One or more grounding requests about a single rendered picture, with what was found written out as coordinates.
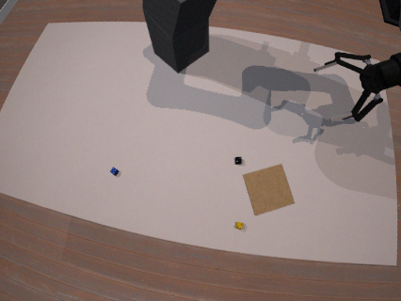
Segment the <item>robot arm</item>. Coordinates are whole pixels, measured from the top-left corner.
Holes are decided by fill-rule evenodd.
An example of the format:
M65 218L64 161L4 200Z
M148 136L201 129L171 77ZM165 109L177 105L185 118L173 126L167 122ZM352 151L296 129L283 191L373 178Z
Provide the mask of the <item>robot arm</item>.
M400 28L400 31L401 31L401 7L400 7L399 28ZM400 68L400 71L401 71L401 53L398 53L398 54L395 54L395 55L391 55L390 59L391 58L394 59L397 62L398 66Z

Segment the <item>tan square mat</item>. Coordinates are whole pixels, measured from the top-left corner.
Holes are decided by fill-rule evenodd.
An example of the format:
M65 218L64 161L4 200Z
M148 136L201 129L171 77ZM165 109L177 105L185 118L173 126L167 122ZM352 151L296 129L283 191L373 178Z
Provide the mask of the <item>tan square mat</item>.
M282 164L243 177L255 215L295 203Z

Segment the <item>yellow die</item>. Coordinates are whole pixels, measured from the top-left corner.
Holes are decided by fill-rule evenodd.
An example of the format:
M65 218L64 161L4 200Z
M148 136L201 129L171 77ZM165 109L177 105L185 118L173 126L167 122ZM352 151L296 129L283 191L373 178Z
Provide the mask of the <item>yellow die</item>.
M244 224L244 223L237 222L235 228L241 230L241 229L243 228L243 224Z

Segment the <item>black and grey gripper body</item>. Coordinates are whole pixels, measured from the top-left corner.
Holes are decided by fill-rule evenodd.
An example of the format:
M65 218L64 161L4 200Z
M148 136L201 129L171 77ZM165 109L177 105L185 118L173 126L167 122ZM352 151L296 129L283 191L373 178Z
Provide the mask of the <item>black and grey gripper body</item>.
M368 90L373 82L377 83L372 93L378 94L381 90L401 84L401 71L394 59L388 59L377 64L366 65L364 70L371 72L374 77L360 74L361 86Z

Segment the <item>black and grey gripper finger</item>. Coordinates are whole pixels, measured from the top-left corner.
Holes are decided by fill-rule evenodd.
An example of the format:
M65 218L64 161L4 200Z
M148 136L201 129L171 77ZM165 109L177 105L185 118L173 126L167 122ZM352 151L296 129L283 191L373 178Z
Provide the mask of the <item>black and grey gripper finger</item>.
M350 58L350 59L352 58L352 59L356 59L356 60L362 60L362 62L366 63L367 65L371 64L371 60L370 60L371 56L370 55L352 55L352 54L337 52L337 53L335 53L335 59L334 60L325 63L324 64L325 66L321 66L319 68L313 69L313 71L320 71L320 70L323 70L325 68L328 68L328 67L331 67L331 66L339 64L339 65L344 66L344 67L346 67L346 68L348 68L348 69L350 69L352 71L355 71L355 72L357 72L359 74L362 73L362 74L364 74L364 75L366 75L368 77L371 77L371 78L374 77L374 75L371 72L363 70L361 68L358 68L358 67L356 67L356 66L354 66L352 64L349 64L349 63L341 60L340 57Z
M382 103L383 99L380 97L380 94L376 94L374 99L369 102L362 110L362 106L367 100L367 98L370 96L372 93L373 89L376 87L377 83L373 82L371 86L368 88L368 90L364 90L363 93L361 94L361 97L357 101L356 105L350 112L346 112L334 117L329 118L331 122L339 120L339 119L349 119L349 118L354 118L355 121L359 122L361 121L377 104ZM361 110L361 111L360 111ZM354 112L353 112L354 111ZM360 113L359 113L360 111ZM359 113L359 114L358 114ZM358 114L358 115L357 115Z

